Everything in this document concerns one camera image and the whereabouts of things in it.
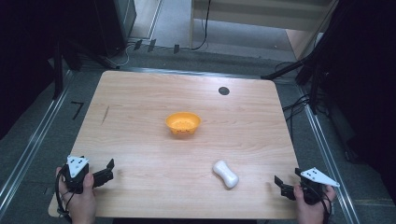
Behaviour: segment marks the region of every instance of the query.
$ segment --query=human hand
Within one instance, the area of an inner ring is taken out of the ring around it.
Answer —
[[[329,200],[335,198],[335,191],[332,186],[326,186],[325,194],[329,197]],[[310,205],[304,200],[304,193],[300,185],[294,185],[294,196],[297,202],[297,221],[299,224],[319,224],[323,223],[324,213],[330,211],[325,211],[323,204],[321,202]],[[327,198],[324,200],[327,208],[330,210],[330,203]]]
[[[56,168],[56,175],[61,169],[61,167]],[[59,180],[59,192],[63,195],[64,204],[67,204],[66,209],[69,210],[75,224],[91,224],[95,221],[96,200],[92,189],[93,182],[93,175],[87,173],[84,177],[83,192],[73,195],[72,192],[68,192],[64,179]]]

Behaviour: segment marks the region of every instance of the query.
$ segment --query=white toy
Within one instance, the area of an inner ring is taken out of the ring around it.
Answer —
[[[235,187],[239,181],[239,177],[234,172],[232,172],[230,168],[228,168],[225,161],[216,162],[216,164],[213,166],[213,171],[223,179],[224,184],[229,189]]]

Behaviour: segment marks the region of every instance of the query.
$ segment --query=metal frame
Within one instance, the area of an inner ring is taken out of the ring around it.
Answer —
[[[40,149],[41,143],[45,138],[47,131],[50,128],[50,125],[52,124],[53,120],[58,114],[58,111],[64,102],[64,98],[67,94],[67,90],[73,78],[74,76],[72,72],[69,70],[65,76],[64,90],[60,92],[57,99],[52,100],[49,109],[47,110],[43,119],[40,121],[40,124],[38,125],[37,129],[33,133],[29,143],[27,144],[20,159],[18,160],[18,163],[15,165],[6,183],[2,186],[0,191],[0,220],[3,218],[4,214],[6,213],[12,198],[14,197],[30,164],[32,163],[35,157],[35,154]]]
[[[303,88],[300,89],[300,94],[306,95],[306,91]],[[349,196],[347,186],[341,177],[341,174],[337,168],[334,158],[332,157],[332,151],[327,143],[325,134],[323,133],[318,117],[314,115],[309,105],[305,107],[305,113],[308,117],[309,123],[311,124],[312,131],[314,132],[314,136],[317,139],[318,147],[320,149],[321,155],[323,157],[324,163],[330,173],[330,177],[335,181],[338,181],[341,185],[340,188],[335,188],[337,192],[337,198],[343,209],[344,216],[346,218],[346,222],[348,224],[359,224],[361,223],[356,212],[355,206],[352,202],[351,197]]]

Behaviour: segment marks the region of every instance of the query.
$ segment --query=table top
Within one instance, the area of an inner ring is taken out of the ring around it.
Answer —
[[[167,128],[178,111],[201,117],[194,134]],[[98,217],[295,218],[274,183],[297,183],[298,164],[272,81],[104,72],[71,155],[93,173],[114,159],[114,179],[95,189]],[[219,160],[239,176],[233,189],[212,170]]]

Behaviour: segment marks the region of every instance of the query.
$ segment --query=finger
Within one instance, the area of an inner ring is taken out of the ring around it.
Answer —
[[[61,167],[57,167],[56,168],[56,175],[58,175],[59,174],[59,172],[61,171]],[[59,192],[62,194],[62,195],[64,195],[64,194],[66,194],[67,193],[67,186],[66,186],[66,184],[64,183],[64,178],[61,176],[60,178],[59,178]]]
[[[294,185],[293,193],[294,193],[294,197],[296,198],[297,204],[300,206],[305,206],[306,203],[304,200],[304,193],[300,185],[298,184]]]
[[[84,188],[83,193],[87,192],[89,194],[92,194],[93,182],[93,174],[87,173],[84,177],[84,182],[82,184]]]
[[[326,195],[329,197],[329,200],[332,201],[335,198],[335,190],[332,186],[326,185]]]

